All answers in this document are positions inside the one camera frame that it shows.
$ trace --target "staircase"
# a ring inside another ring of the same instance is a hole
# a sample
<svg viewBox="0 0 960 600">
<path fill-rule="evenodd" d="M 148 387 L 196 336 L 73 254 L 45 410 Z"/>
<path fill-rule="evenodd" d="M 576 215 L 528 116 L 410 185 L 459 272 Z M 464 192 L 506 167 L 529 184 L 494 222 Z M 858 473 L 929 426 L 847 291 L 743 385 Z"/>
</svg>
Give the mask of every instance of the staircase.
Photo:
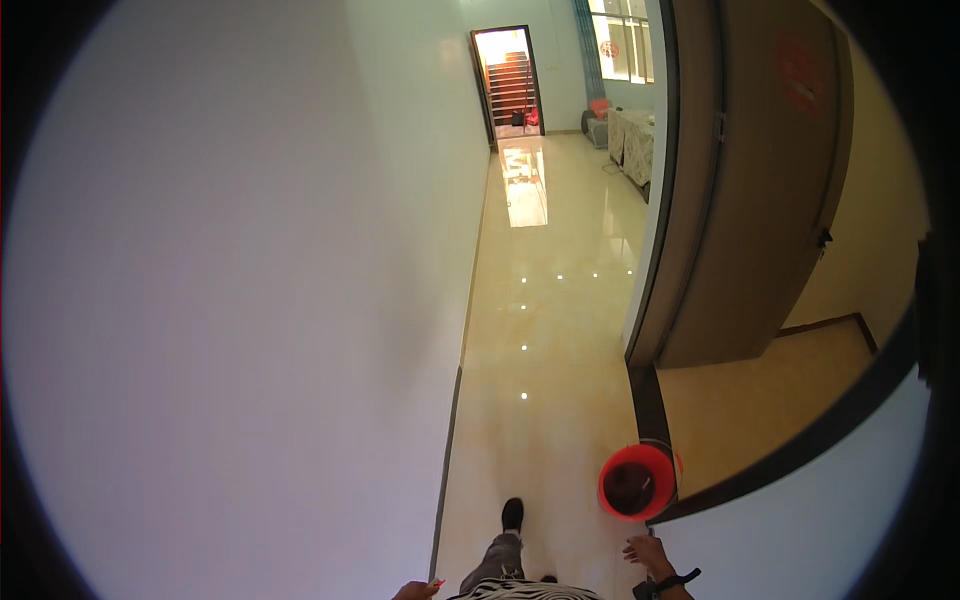
<svg viewBox="0 0 960 600">
<path fill-rule="evenodd" d="M 527 114 L 537 105 L 534 76 L 526 53 L 508 52 L 506 62 L 487 66 L 490 100 L 496 125 L 510 125 L 514 110 Z"/>
</svg>

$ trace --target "blue curtain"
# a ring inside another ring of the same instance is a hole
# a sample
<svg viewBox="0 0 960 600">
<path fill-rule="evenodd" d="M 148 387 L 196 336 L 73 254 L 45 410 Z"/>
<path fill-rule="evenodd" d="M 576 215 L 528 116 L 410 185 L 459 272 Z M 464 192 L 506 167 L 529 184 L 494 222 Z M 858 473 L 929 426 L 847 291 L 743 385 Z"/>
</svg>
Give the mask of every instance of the blue curtain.
<svg viewBox="0 0 960 600">
<path fill-rule="evenodd" d="M 580 56 L 584 60 L 584 80 L 587 82 L 587 103 L 607 97 L 600 75 L 600 57 L 597 55 L 597 36 L 593 31 L 588 0 L 570 0 L 573 17 L 577 21 L 577 37 L 580 38 Z"/>
</svg>

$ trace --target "black wristband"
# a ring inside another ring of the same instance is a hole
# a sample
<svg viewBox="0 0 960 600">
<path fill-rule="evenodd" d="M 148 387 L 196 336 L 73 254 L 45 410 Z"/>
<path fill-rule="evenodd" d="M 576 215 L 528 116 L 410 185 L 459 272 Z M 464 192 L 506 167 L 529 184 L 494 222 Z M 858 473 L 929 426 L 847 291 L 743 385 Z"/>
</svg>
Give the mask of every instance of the black wristband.
<svg viewBox="0 0 960 600">
<path fill-rule="evenodd" d="M 684 575 L 683 577 L 681 577 L 680 575 L 671 575 L 670 577 L 667 577 L 663 581 L 657 583 L 657 594 L 664 591 L 665 589 L 670 589 L 674 586 L 682 586 L 683 584 L 696 579 L 697 575 L 699 575 L 700 572 L 701 571 L 699 568 L 695 568 L 689 573 L 687 573 L 686 575 Z"/>
</svg>

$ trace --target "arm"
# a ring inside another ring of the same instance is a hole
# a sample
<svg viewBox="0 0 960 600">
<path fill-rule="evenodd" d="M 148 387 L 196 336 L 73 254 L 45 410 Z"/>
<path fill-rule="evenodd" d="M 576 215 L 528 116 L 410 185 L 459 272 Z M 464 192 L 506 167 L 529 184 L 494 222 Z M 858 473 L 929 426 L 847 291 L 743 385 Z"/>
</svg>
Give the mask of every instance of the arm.
<svg viewBox="0 0 960 600">
<path fill-rule="evenodd" d="M 428 600 L 438 591 L 440 591 L 440 586 L 433 582 L 428 584 L 423 581 L 412 581 L 400 588 L 400 591 L 394 596 L 394 600 Z"/>
<path fill-rule="evenodd" d="M 659 538 L 636 536 L 628 539 L 627 543 L 630 545 L 623 549 L 623 560 L 647 567 L 647 573 L 657 583 L 677 574 L 676 569 L 667 560 L 666 552 L 663 551 L 663 544 Z M 660 598 L 662 600 L 693 600 L 693 596 L 683 586 L 665 589 L 660 592 Z"/>
</svg>

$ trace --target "white wall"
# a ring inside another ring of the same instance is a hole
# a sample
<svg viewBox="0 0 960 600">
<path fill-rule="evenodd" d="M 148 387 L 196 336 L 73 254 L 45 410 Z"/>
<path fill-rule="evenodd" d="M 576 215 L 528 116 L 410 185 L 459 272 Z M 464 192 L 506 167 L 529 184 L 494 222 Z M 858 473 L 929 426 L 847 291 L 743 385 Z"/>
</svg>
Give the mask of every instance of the white wall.
<svg viewBox="0 0 960 600">
<path fill-rule="evenodd" d="M 686 587 L 722 600 L 843 598 L 873 557 L 920 453 L 929 390 L 914 368 L 847 438 L 749 495 L 655 527 Z"/>
<path fill-rule="evenodd" d="M 129 0 L 74 59 L 5 240 L 4 400 L 101 597 L 426 577 L 488 163 L 466 30 Z"/>
<path fill-rule="evenodd" d="M 570 0 L 460 2 L 467 22 L 464 36 L 468 30 L 530 26 L 543 125 L 548 132 L 580 130 L 580 117 L 587 109 L 587 86 Z"/>
<path fill-rule="evenodd" d="M 656 10 L 658 14 L 660 13 L 660 7 L 651 9 L 651 11 L 654 10 Z M 650 36 L 653 37 L 653 35 L 653 27 L 651 27 Z M 662 29 L 660 29 L 660 37 L 663 37 Z M 654 55 L 654 64 L 656 64 L 656 61 L 657 57 Z M 646 108 L 647 110 L 656 109 L 657 96 L 661 93 L 659 88 L 662 87 L 662 85 L 657 84 L 631 84 L 630 82 L 622 82 L 611 79 L 605 79 L 603 86 L 604 89 L 607 90 L 607 99 L 610 100 L 611 106 L 623 108 Z"/>
<path fill-rule="evenodd" d="M 650 202 L 647 207 L 647 224 L 643 231 L 643 243 L 640 245 L 640 259 L 636 266 L 634 292 L 627 308 L 627 317 L 623 324 L 621 340 L 624 350 L 630 344 L 634 332 L 637 311 L 640 309 L 640 300 L 646 287 L 647 276 L 650 273 L 651 260 L 654 251 L 654 238 L 657 234 L 657 221 L 660 218 L 660 200 L 663 197 L 663 177 L 666 168 L 666 124 L 667 119 L 677 118 L 669 114 L 667 109 L 666 91 L 671 83 L 666 77 L 666 41 L 663 38 L 663 16 L 660 13 L 660 2 L 649 2 L 646 6 L 647 18 L 650 22 L 650 46 L 654 58 L 654 80 L 657 84 L 631 84 L 633 87 L 651 87 L 655 93 L 654 103 L 654 164 L 653 174 L 650 177 Z"/>
</svg>

